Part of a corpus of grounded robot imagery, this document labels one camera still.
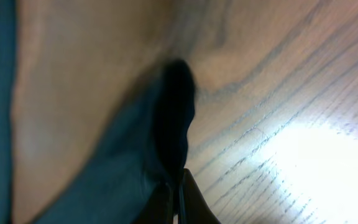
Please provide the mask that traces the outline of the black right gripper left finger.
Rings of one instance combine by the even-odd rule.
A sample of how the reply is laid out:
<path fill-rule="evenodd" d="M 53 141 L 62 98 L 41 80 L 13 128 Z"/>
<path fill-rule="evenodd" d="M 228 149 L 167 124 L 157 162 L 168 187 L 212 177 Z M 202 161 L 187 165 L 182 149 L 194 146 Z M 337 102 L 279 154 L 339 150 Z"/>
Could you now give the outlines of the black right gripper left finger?
<path fill-rule="evenodd" d="M 167 184 L 158 185 L 132 224 L 172 224 L 173 192 Z"/>

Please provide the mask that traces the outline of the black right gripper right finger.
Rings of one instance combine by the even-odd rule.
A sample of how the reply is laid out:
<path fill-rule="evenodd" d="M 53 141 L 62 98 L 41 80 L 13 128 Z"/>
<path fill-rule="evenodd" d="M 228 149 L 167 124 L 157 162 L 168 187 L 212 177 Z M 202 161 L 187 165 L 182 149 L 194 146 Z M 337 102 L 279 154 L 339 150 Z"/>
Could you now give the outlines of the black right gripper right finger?
<path fill-rule="evenodd" d="M 178 188 L 179 224 L 220 224 L 198 188 L 188 169 L 183 170 L 183 177 Z"/>

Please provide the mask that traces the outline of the black leggings with red waistband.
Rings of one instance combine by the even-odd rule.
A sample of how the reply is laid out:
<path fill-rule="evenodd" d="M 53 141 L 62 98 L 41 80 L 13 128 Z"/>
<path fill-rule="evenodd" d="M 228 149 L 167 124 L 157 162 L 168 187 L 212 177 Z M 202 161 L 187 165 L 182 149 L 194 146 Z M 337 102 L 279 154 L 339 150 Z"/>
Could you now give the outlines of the black leggings with red waistband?
<path fill-rule="evenodd" d="M 0 1 L 0 223 L 132 223 L 194 117 L 189 1 Z"/>

